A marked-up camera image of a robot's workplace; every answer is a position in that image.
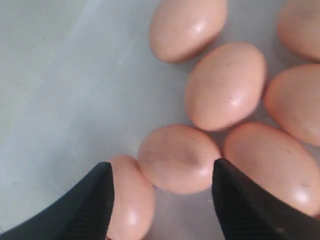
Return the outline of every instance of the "egg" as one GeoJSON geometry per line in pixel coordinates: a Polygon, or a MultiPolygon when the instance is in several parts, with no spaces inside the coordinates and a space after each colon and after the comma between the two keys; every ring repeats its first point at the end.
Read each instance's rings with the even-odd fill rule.
{"type": "Polygon", "coordinates": [[[141,240],[155,215],[154,187],[142,174],[134,158],[121,155],[110,162],[114,205],[107,237],[112,240],[141,240]]]}
{"type": "Polygon", "coordinates": [[[264,55],[252,44],[231,42],[205,56],[190,74],[185,111],[205,131],[218,131],[249,116],[266,79],[264,55]]]}
{"type": "Polygon", "coordinates": [[[163,0],[149,31],[153,54],[180,63],[201,53],[220,33],[227,19],[227,0],[163,0]]]}
{"type": "Polygon", "coordinates": [[[293,67],[277,75],[264,105],[286,132],[320,147],[320,64],[293,67]]]}
{"type": "Polygon", "coordinates": [[[138,164],[155,186],[175,194],[192,194],[212,184],[214,161],[220,157],[217,145],[205,133],[172,124],[143,141],[138,164]]]}
{"type": "Polygon", "coordinates": [[[247,123],[226,137],[225,158],[266,191],[310,216],[320,212],[320,169],[290,135],[247,123]]]}
{"type": "Polygon", "coordinates": [[[277,31],[288,49],[320,61],[320,0],[289,0],[279,14],[277,31]]]}

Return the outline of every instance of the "brown egg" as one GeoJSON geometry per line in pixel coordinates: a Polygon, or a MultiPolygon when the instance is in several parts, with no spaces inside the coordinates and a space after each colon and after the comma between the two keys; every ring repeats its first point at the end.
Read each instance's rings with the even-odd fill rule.
{"type": "Polygon", "coordinates": [[[220,33],[227,19],[227,0],[163,0],[151,20],[149,44],[168,63],[189,60],[220,33]]]}
{"type": "Polygon", "coordinates": [[[266,61],[252,44],[232,42],[205,56],[185,89],[185,110],[200,129],[232,126],[258,106],[266,79],[266,61]]]}
{"type": "Polygon", "coordinates": [[[114,205],[107,236],[112,240],[141,240],[155,214],[155,190],[135,159],[121,155],[110,160],[114,205]]]}
{"type": "Polygon", "coordinates": [[[181,124],[152,132],[142,143],[138,164],[157,187],[176,194],[191,194],[212,183],[217,145],[205,133],[181,124]]]}
{"type": "Polygon", "coordinates": [[[320,64],[294,67],[277,75],[264,104],[290,135],[320,147],[320,64]]]}
{"type": "Polygon", "coordinates": [[[289,0],[280,12],[277,28],[287,48],[320,61],[320,0],[289,0]]]}
{"type": "Polygon", "coordinates": [[[313,216],[320,211],[320,169],[290,135],[261,123],[243,124],[225,140],[224,155],[288,205],[313,216]]]}

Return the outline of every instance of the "white surface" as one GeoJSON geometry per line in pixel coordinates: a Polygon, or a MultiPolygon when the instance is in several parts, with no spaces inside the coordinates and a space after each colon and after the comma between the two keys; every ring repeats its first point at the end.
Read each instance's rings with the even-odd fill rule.
{"type": "Polygon", "coordinates": [[[88,0],[0,0],[0,143],[88,0]]]}
{"type": "MultiPolygon", "coordinates": [[[[229,18],[214,44],[248,41],[268,60],[269,76],[302,63],[277,40],[283,0],[229,0],[229,18]]],[[[0,226],[4,230],[47,207],[96,163],[136,155],[142,139],[169,123],[190,122],[183,107],[196,60],[170,65],[148,47],[158,0],[92,0],[42,86],[0,149],[0,226]]],[[[249,118],[274,124],[260,107],[249,118]]],[[[220,143],[225,133],[213,134],[220,143]]],[[[317,148],[308,147],[319,156],[317,148]]],[[[148,240],[222,240],[210,191],[177,196],[156,191],[148,240]]]]}

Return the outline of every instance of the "eggshell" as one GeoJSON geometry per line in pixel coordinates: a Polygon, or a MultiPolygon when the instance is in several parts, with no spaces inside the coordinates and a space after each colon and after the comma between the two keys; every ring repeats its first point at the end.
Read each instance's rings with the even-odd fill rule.
{"type": "Polygon", "coordinates": [[[320,0],[289,0],[280,12],[277,29],[291,51],[320,61],[320,0]]]}
{"type": "Polygon", "coordinates": [[[176,194],[191,194],[212,183],[214,161],[221,157],[205,133],[181,124],[152,132],[138,152],[143,174],[157,187],[176,194]]]}
{"type": "Polygon", "coordinates": [[[320,147],[320,64],[297,66],[277,75],[264,104],[286,132],[320,147]]]}
{"type": "Polygon", "coordinates": [[[112,240],[141,240],[155,214],[155,190],[135,159],[127,155],[110,160],[114,205],[107,232],[112,240]]]}
{"type": "Polygon", "coordinates": [[[258,106],[266,79],[264,55],[252,44],[232,42],[205,56],[185,89],[185,110],[206,131],[232,126],[258,106]]]}
{"type": "Polygon", "coordinates": [[[227,136],[224,155],[283,202],[310,216],[319,213],[319,167],[290,135],[261,123],[243,124],[227,136]]]}
{"type": "Polygon", "coordinates": [[[168,63],[189,60],[217,37],[226,19],[226,0],[163,0],[151,20],[150,48],[168,63]]]}

